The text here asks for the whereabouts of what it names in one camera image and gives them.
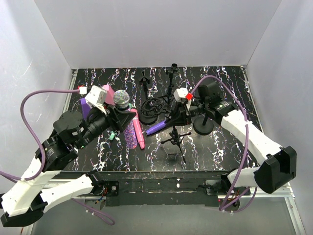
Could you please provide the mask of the purple glitter microphone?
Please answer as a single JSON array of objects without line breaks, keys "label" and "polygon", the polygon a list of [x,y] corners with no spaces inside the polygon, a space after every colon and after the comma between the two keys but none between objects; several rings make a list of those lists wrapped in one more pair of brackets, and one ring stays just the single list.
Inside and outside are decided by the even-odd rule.
[{"label": "purple glitter microphone", "polygon": [[133,124],[133,118],[135,117],[135,114],[130,112],[129,107],[130,97],[125,90],[118,90],[113,95],[113,101],[117,110],[119,111],[118,114],[122,115],[119,120],[122,124],[122,130],[127,147],[129,149],[134,149],[137,146],[137,139]]}]

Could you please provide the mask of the purple plastic microphone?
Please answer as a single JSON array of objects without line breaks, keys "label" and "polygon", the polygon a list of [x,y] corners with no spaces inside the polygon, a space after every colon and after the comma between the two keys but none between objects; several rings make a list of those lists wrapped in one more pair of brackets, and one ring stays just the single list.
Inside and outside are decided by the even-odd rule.
[{"label": "purple plastic microphone", "polygon": [[162,121],[162,122],[160,122],[160,123],[154,125],[154,126],[151,127],[150,129],[148,129],[148,130],[146,131],[146,135],[147,135],[147,136],[151,136],[151,135],[157,133],[158,131],[163,130],[165,127],[166,127],[166,121],[164,120],[164,121]]}]

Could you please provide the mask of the pink plastic microphone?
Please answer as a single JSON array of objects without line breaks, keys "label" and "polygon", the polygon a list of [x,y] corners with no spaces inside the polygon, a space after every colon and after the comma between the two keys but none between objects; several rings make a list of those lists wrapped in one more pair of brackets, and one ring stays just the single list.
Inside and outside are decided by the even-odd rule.
[{"label": "pink plastic microphone", "polygon": [[138,116],[137,109],[132,108],[131,112],[135,112],[135,117],[133,118],[133,125],[134,125],[134,130],[135,130],[137,142],[139,143],[140,149],[144,149],[145,148],[145,141],[144,141],[144,137],[142,134],[141,125],[139,122],[139,116]]}]

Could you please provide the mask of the tripod stand with shock mount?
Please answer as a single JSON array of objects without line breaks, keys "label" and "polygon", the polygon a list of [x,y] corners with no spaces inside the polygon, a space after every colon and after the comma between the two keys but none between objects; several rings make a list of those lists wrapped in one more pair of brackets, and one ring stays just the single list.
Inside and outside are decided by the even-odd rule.
[{"label": "tripod stand with shock mount", "polygon": [[188,132],[186,134],[179,134],[177,127],[178,126],[185,126],[185,125],[169,125],[168,124],[168,119],[170,116],[170,113],[172,111],[181,109],[182,110],[182,105],[181,103],[175,102],[175,106],[173,109],[170,107],[166,107],[164,102],[161,99],[158,98],[149,98],[148,102],[150,104],[150,109],[147,109],[149,113],[146,113],[146,117],[151,116],[151,117],[157,117],[156,122],[153,125],[156,125],[162,121],[166,121],[166,127],[167,128],[172,128],[172,131],[170,132],[170,138],[162,141],[161,144],[170,142],[172,145],[175,145],[179,148],[179,150],[182,150],[181,148],[181,143],[184,137],[189,136],[191,133]]}]

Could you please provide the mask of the tripod stand with clip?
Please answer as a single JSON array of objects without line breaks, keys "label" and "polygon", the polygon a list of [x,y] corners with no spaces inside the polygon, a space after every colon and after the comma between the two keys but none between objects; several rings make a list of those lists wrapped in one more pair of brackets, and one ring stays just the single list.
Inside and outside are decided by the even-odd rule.
[{"label": "tripod stand with clip", "polygon": [[174,78],[174,75],[178,72],[178,65],[176,63],[173,63],[171,65],[171,68],[166,69],[165,72],[166,72],[166,75],[168,75],[168,77],[169,77],[169,85],[167,88],[167,92],[165,95],[159,96],[157,98],[164,101],[167,106],[170,106],[172,99],[174,97],[174,95],[172,94],[172,90],[174,87],[173,78]]}]

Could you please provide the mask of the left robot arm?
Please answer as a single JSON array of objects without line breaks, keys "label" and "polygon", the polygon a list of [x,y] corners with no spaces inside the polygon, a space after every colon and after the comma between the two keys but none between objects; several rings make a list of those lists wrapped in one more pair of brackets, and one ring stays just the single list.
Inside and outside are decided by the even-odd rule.
[{"label": "left robot arm", "polygon": [[4,210],[1,222],[4,227],[25,227],[38,221],[52,207],[76,196],[118,194],[117,181],[104,180],[96,171],[79,178],[45,189],[45,185],[78,156],[76,151],[85,148],[108,128],[124,131],[135,117],[134,112],[120,111],[112,105],[107,113],[96,107],[88,121],[79,111],[66,111],[53,124],[53,133],[36,151],[29,168],[16,184],[0,196]]}]

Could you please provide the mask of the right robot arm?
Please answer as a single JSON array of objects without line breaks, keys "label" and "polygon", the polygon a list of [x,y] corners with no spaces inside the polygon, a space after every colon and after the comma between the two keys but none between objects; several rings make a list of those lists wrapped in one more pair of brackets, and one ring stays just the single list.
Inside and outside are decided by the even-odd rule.
[{"label": "right robot arm", "polygon": [[199,99],[186,88],[174,91],[176,106],[166,120],[166,126],[183,126],[192,123],[200,135],[207,135],[211,127],[203,124],[201,114],[230,132],[257,160],[258,167],[233,169],[221,176],[226,190],[256,187],[271,194],[296,177],[297,153],[291,147],[282,147],[268,138],[248,121],[239,106],[226,101],[219,85],[212,81],[198,86]]}]

